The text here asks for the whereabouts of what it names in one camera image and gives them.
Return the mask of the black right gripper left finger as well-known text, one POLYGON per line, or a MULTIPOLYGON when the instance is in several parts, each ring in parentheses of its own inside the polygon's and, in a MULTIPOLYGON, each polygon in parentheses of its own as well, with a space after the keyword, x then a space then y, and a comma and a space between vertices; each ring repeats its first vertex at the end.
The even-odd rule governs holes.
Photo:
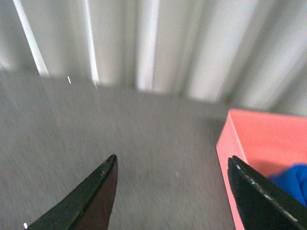
POLYGON ((107 230, 118 183, 118 159, 110 155, 29 230, 107 230))

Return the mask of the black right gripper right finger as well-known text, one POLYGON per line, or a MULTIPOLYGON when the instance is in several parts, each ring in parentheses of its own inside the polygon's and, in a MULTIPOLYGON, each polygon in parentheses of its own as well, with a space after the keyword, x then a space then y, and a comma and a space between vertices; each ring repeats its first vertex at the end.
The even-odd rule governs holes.
POLYGON ((239 157, 228 159, 228 180, 246 230, 305 230, 307 207, 239 157))

